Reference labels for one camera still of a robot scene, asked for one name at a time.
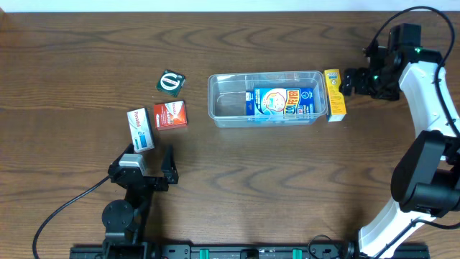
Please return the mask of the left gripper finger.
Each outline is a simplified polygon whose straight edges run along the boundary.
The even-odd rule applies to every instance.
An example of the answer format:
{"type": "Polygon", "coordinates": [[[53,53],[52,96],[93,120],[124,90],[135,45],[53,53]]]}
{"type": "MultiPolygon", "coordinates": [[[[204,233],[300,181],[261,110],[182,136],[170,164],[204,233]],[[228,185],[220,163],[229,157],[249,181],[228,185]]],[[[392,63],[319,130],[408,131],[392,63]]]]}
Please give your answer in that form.
{"type": "Polygon", "coordinates": [[[134,145],[132,143],[128,144],[126,149],[123,151],[123,153],[120,155],[122,158],[125,154],[133,154],[134,153],[134,145]]]}
{"type": "Polygon", "coordinates": [[[169,145],[166,149],[161,165],[161,171],[169,184],[178,184],[179,175],[175,164],[172,145],[169,145]]]}

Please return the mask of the yellow cough syrup box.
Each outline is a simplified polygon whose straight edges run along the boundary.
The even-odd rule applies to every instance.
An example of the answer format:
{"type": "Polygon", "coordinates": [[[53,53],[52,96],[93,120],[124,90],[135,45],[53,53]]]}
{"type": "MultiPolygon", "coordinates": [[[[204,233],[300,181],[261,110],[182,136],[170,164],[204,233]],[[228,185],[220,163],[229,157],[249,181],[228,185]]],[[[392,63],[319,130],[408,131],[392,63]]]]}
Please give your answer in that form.
{"type": "Polygon", "coordinates": [[[326,90],[328,94],[328,122],[340,122],[346,116],[346,104],[344,95],[340,92],[341,76],[339,69],[324,71],[326,90]]]}

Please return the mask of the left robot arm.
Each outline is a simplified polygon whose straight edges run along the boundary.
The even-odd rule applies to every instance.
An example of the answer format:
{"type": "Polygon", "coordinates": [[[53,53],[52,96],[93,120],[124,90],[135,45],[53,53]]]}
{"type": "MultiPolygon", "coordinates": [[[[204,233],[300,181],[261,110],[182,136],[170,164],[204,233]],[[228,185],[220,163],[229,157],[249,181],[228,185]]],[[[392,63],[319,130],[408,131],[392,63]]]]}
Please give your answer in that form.
{"type": "Polygon", "coordinates": [[[159,247],[144,240],[144,230],[155,192],[167,191],[177,184],[179,175],[173,157],[173,147],[167,147],[162,160],[162,176],[148,176],[142,155],[133,144],[109,166],[108,177],[125,189],[125,197],[110,202],[101,220],[106,228],[101,258],[160,258],[159,247]]]}

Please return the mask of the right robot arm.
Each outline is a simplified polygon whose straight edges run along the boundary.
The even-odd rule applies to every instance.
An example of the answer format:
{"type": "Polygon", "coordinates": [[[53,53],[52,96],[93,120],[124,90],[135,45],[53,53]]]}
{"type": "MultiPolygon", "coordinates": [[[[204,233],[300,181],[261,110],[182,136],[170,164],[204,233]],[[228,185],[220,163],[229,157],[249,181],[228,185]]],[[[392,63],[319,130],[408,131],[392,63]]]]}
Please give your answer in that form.
{"type": "Polygon", "coordinates": [[[415,140],[395,167],[391,198],[358,231],[347,255],[353,258],[427,258],[426,248],[404,245],[423,225],[459,210],[459,115],[445,81],[445,56],[422,47],[421,27],[400,24],[387,46],[373,40],[366,68],[348,69],[340,92],[374,99],[407,99],[415,140]]]}

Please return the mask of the white Panadol box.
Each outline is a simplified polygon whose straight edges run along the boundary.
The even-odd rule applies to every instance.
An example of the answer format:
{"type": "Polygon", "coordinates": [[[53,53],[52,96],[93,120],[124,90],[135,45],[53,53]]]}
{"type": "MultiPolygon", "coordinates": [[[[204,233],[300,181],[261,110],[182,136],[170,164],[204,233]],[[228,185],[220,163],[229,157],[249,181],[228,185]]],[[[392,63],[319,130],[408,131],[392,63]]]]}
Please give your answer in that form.
{"type": "Polygon", "coordinates": [[[132,144],[136,153],[155,148],[150,118],[146,108],[135,109],[126,113],[129,122],[132,144]]]}

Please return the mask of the blue fever patch box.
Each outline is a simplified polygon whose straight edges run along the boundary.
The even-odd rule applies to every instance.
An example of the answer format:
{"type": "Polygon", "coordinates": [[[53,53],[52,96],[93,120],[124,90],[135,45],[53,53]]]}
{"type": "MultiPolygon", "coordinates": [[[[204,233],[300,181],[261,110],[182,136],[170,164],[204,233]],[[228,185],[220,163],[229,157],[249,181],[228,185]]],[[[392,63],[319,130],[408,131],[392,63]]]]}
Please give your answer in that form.
{"type": "Polygon", "coordinates": [[[278,116],[315,112],[312,88],[255,88],[246,92],[246,114],[278,116]]]}

